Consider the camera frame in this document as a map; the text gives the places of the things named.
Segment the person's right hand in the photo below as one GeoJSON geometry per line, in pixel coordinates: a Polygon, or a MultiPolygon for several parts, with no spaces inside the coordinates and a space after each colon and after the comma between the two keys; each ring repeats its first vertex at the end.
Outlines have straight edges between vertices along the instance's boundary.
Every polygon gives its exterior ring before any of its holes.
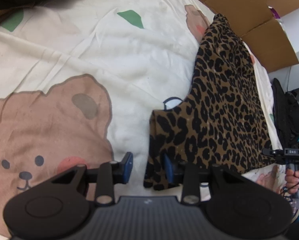
{"type": "Polygon", "coordinates": [[[291,169],[286,170],[286,187],[289,194],[295,194],[299,190],[299,171],[293,171],[291,169]]]}

